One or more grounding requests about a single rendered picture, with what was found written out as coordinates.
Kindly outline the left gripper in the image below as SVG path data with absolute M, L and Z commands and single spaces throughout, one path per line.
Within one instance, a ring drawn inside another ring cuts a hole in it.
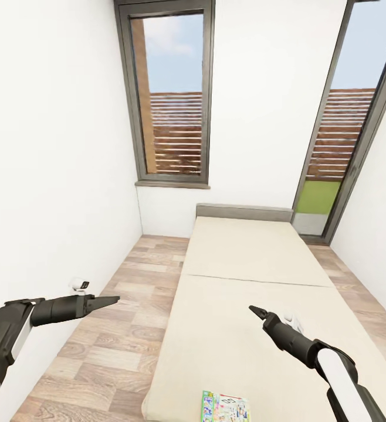
M 52 323 L 83 318 L 92 311 L 118 303 L 120 296 L 95 297 L 93 294 L 57 297 L 54 300 Z

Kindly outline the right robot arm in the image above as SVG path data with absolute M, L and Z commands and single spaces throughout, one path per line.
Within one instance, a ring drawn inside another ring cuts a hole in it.
M 329 384 L 327 398 L 337 422 L 386 422 L 379 405 L 367 388 L 358 384 L 355 361 L 335 346 L 304 336 L 304 327 L 295 313 L 281 320 L 274 312 L 250 305 L 277 347 L 316 369 Z

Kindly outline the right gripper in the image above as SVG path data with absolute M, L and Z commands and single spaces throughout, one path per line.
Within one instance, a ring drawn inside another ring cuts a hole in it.
M 287 351 L 293 356 L 292 343 L 301 333 L 282 322 L 274 312 L 267 312 L 265 309 L 250 305 L 251 309 L 259 318 L 265 319 L 263 328 L 272 338 L 277 347 L 282 351 Z

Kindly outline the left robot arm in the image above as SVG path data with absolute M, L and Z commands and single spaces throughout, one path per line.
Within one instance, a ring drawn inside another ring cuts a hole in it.
M 86 294 L 89 281 L 73 277 L 70 296 L 55 300 L 29 298 L 13 300 L 0 307 L 0 387 L 7 368 L 14 364 L 33 326 L 83 318 L 92 311 L 118 303 L 120 296 L 95 297 Z

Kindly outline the board game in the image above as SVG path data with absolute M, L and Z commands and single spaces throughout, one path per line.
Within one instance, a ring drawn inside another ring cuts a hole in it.
M 251 422 L 249 399 L 203 391 L 201 422 Z

